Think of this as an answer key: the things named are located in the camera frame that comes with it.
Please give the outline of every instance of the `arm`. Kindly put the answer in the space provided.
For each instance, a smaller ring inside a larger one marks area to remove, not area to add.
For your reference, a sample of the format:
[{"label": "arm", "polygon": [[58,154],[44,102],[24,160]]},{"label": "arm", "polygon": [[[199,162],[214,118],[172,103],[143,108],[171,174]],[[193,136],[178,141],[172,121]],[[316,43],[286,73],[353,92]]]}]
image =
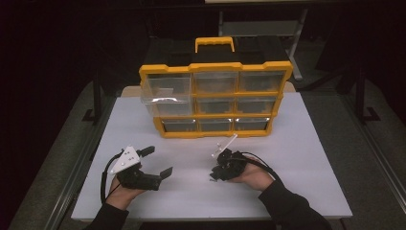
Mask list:
[{"label": "arm", "polygon": [[263,169],[247,164],[244,172],[232,182],[242,182],[252,189],[262,191],[260,201],[272,219],[284,230],[328,230],[331,229],[319,213],[310,208],[307,200],[291,193]]},{"label": "arm", "polygon": [[144,190],[131,190],[119,184],[120,182],[117,177],[114,177],[110,186],[111,194],[100,208],[92,223],[85,228],[86,230],[119,230],[123,228],[125,219],[128,216],[126,208]]}]

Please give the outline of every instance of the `sleeve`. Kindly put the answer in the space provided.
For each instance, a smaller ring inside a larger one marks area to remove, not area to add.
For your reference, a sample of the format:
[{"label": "sleeve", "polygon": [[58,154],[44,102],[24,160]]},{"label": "sleeve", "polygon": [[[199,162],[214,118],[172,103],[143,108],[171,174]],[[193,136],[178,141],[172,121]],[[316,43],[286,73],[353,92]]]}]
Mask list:
[{"label": "sleeve", "polygon": [[259,196],[272,219],[283,230],[328,230],[328,221],[310,208],[308,201],[291,193],[278,181],[274,181]]},{"label": "sleeve", "polygon": [[95,219],[84,230],[120,230],[127,216],[128,211],[104,203]]}]

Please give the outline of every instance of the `table surface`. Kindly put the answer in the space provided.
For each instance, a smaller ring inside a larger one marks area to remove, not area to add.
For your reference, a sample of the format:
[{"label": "table surface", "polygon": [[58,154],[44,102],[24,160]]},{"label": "table surface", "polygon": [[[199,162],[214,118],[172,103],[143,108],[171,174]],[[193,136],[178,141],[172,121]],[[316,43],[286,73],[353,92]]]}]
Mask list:
[{"label": "table surface", "polygon": [[[270,219],[258,200],[259,192],[244,184],[210,180],[216,143],[224,137],[164,139],[136,97],[119,98],[106,126],[72,219],[91,220],[101,208],[100,183],[109,159],[128,145],[137,150],[155,146],[142,159],[144,173],[173,174],[159,191],[146,192],[128,207],[129,218],[141,221]],[[284,93],[273,130],[266,137],[237,138],[231,150],[261,157],[285,186],[308,199],[328,219],[351,217],[350,207],[299,93]]]}]

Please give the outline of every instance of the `hand-mounted device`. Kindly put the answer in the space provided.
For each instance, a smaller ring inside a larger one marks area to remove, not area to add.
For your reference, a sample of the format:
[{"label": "hand-mounted device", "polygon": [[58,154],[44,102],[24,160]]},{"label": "hand-mounted device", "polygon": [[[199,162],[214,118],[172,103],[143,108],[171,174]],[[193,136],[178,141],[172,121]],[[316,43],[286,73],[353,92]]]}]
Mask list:
[{"label": "hand-mounted device", "polygon": [[172,175],[172,167],[162,171],[159,175],[145,174],[140,171],[140,157],[146,157],[155,152],[155,147],[150,146],[142,150],[135,150],[132,146],[127,146],[125,149],[107,163],[104,172],[101,174],[101,203],[105,203],[105,182],[107,179],[107,171],[111,163],[118,159],[113,166],[110,174],[116,174],[120,184],[128,189],[154,190],[157,191],[161,181]]},{"label": "hand-mounted device", "polygon": [[[262,159],[251,152],[240,152],[227,149],[228,146],[236,139],[237,135],[234,134],[232,137],[224,140],[221,143],[217,143],[217,150],[212,154],[213,158],[217,160],[217,166],[212,169],[210,176],[214,179],[230,180],[235,177],[240,176],[244,170],[247,163],[256,165],[263,170],[267,171],[275,180],[279,180],[282,184],[279,176],[270,168]],[[246,157],[243,154],[250,154],[258,158],[258,160],[253,160]]]}]

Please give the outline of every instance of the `white bracket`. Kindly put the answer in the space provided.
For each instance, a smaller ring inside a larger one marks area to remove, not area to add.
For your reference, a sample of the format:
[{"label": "white bracket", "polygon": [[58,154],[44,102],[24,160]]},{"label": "white bracket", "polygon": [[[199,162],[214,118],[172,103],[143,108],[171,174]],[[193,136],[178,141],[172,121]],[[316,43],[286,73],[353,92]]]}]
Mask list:
[{"label": "white bracket", "polygon": [[223,152],[227,147],[230,146],[230,144],[237,138],[237,134],[234,133],[233,136],[228,137],[227,139],[224,139],[221,142],[217,143],[217,149],[215,150],[214,154],[212,154],[212,157],[217,159],[218,155]]},{"label": "white bracket", "polygon": [[119,173],[137,163],[140,163],[140,156],[132,146],[127,146],[122,153],[122,156],[117,160],[110,174]]}]

